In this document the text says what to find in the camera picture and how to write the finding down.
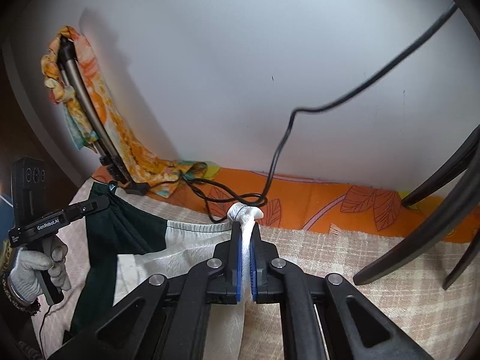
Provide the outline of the left grey gloved hand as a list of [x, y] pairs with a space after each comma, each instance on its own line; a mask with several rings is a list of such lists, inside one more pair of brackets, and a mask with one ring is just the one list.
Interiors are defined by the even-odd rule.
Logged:
[[48, 254], [21, 248], [7, 278], [12, 295], [22, 305], [32, 305], [43, 294], [38, 272], [46, 272], [57, 289], [69, 291], [72, 286], [65, 267], [67, 254], [68, 246], [58, 236], [53, 237]]

